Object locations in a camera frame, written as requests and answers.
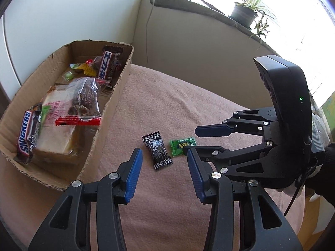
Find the potted plant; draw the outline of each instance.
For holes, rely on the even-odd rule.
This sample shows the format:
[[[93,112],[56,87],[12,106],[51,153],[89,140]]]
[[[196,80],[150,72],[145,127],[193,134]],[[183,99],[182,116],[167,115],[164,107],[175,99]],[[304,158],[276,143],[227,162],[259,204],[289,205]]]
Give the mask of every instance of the potted plant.
[[[260,14],[260,19],[256,20],[254,29],[261,41],[260,36],[266,37],[269,33],[267,28],[269,27],[268,18],[275,19],[273,13],[271,13],[264,5],[261,4],[262,0],[241,0],[242,2],[235,2],[235,7],[232,14],[229,16],[239,24],[251,30],[250,26],[255,21],[258,14]]]

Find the snickers logo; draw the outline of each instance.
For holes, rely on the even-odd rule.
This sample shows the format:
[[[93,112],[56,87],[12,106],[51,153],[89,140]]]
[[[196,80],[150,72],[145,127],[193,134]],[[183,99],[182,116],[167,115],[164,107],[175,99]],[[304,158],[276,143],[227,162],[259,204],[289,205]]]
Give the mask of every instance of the snickers logo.
[[[19,135],[19,140],[18,140],[20,151],[27,156],[29,156],[29,146],[27,142],[27,134],[28,134],[28,127],[29,127],[32,113],[33,111],[27,110],[26,113],[24,114],[21,131]]]
[[[100,69],[99,69],[99,78],[105,79],[107,74],[108,65],[111,61],[112,53],[105,51],[103,52],[103,57],[101,59]]]

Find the windowsill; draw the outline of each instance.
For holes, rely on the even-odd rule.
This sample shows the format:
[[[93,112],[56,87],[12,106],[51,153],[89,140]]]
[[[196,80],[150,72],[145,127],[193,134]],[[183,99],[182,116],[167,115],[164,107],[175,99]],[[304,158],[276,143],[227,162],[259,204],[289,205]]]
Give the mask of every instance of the windowsill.
[[[197,4],[193,1],[190,1],[190,0],[155,0],[155,6],[158,6],[161,8],[177,9],[177,10],[182,10],[186,12],[192,12],[192,13],[197,13],[200,15],[212,17],[226,25],[234,26],[240,32],[246,34],[249,37],[251,36],[251,38],[257,41],[258,43],[260,42],[257,36],[253,35],[253,33],[249,29],[245,28],[238,22],[234,21],[233,19],[213,9]],[[273,54],[279,56],[277,52],[273,50],[269,45],[267,45],[264,41],[262,41],[261,44],[262,46],[267,48],[269,51],[271,51]]]

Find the spider plant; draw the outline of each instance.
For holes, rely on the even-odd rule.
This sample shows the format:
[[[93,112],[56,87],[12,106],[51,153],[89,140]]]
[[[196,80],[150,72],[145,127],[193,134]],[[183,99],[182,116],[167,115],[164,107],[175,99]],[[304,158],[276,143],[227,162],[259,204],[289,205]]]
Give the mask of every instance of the spider plant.
[[[241,1],[242,3],[239,3],[237,5],[245,6],[247,8],[250,8],[255,13],[261,14],[260,19],[258,21],[255,20],[256,25],[254,29],[256,30],[256,33],[252,34],[250,37],[254,35],[258,36],[260,44],[262,44],[261,36],[264,36],[266,38],[266,36],[269,33],[269,30],[267,30],[267,28],[269,27],[268,17],[273,20],[275,20],[276,17],[264,5],[261,4],[263,0],[241,0]]]

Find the black glove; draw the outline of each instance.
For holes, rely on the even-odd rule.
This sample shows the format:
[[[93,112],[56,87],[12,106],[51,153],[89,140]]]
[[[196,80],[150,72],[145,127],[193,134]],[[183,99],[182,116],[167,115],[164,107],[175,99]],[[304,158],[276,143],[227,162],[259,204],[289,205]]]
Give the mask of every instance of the black glove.
[[[306,179],[305,186],[322,195],[335,207],[335,192],[333,180],[335,178],[335,142],[326,148],[326,157],[320,171],[313,177]]]

